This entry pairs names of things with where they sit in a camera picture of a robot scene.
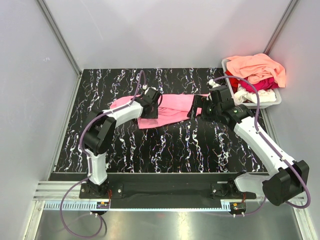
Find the pink t shirt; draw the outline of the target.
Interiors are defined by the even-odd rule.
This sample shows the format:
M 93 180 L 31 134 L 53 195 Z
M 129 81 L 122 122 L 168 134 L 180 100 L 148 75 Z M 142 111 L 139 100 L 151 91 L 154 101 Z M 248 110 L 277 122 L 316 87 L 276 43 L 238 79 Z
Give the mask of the pink t shirt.
M 138 118 L 138 128 L 151 129 L 186 121 L 191 110 L 194 94 L 163 94 L 157 118 Z

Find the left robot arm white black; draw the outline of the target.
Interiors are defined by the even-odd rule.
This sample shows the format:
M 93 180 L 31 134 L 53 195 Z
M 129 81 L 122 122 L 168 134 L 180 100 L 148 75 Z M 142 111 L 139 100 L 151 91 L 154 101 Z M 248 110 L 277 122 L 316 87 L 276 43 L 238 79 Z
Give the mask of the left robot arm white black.
M 131 120 L 156 119 L 158 106 L 162 102 L 162 94 L 149 87 L 142 95 L 130 96 L 129 101 L 112 109 L 91 111 L 87 123 L 80 135 L 79 147 L 88 160 L 88 181 L 90 192 L 97 198 L 108 193 L 105 183 L 106 154 L 112 143 L 115 129 Z

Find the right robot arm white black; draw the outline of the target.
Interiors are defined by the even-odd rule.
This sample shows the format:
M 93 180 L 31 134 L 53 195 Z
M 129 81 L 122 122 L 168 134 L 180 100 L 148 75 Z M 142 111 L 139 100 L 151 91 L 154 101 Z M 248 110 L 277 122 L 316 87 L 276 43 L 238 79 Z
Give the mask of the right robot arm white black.
M 267 175 L 239 173 L 227 185 L 230 197 L 236 199 L 244 193 L 254 193 L 264 195 L 270 203 L 280 206 L 305 192 L 305 205 L 310 205 L 307 189 L 309 165 L 284 152 L 260 126 L 249 108 L 244 104 L 235 105 L 226 86 L 212 88 L 209 95 L 195 95 L 187 116 L 190 119 L 200 116 L 205 121 L 227 126 L 249 145 L 265 166 Z

